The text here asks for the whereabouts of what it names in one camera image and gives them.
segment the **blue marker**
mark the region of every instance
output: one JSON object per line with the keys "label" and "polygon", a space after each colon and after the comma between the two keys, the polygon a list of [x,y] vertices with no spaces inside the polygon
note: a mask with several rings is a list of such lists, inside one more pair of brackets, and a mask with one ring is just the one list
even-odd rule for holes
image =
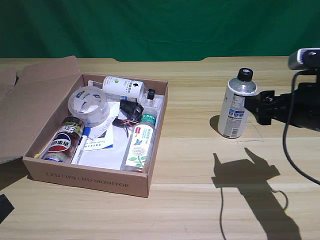
{"label": "blue marker", "polygon": [[79,143],[78,147],[76,148],[76,151],[73,155],[71,164],[79,164],[82,152],[84,151],[88,136],[90,134],[90,130],[91,130],[91,128],[88,126],[86,126],[84,128],[80,143]]}

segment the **blue cap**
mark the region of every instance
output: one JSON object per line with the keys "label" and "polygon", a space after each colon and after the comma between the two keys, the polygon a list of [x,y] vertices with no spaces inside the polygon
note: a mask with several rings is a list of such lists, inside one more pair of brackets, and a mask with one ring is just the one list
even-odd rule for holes
{"label": "blue cap", "polygon": [[90,130],[91,130],[91,127],[85,126],[82,135],[89,136]]}

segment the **green screen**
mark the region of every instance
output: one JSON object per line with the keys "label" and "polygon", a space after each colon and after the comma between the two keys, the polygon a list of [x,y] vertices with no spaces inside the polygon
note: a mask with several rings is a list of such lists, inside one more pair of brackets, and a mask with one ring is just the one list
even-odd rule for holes
{"label": "green screen", "polygon": [[320,47],[319,0],[1,0],[1,58],[191,61]]}

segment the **clear tape roll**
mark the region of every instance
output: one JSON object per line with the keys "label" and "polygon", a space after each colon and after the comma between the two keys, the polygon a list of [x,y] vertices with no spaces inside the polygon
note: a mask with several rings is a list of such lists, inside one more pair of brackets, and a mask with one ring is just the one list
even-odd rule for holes
{"label": "clear tape roll", "polygon": [[86,127],[103,123],[109,115],[106,94],[95,86],[85,86],[76,90],[68,100],[70,113],[81,119]]}

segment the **open cardboard box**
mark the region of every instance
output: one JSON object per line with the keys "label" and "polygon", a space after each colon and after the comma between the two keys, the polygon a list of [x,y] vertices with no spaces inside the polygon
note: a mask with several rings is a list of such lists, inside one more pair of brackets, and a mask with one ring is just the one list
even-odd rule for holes
{"label": "open cardboard box", "polygon": [[17,70],[10,67],[0,72],[0,102],[15,87],[17,79]]}
{"label": "open cardboard box", "polygon": [[148,197],[167,106],[166,81],[129,78],[143,81],[147,88],[164,95],[147,173],[34,158],[70,115],[69,96],[89,80],[102,83],[105,77],[81,74],[74,56],[27,66],[14,89],[0,102],[0,163],[23,157],[30,176],[36,181]]}

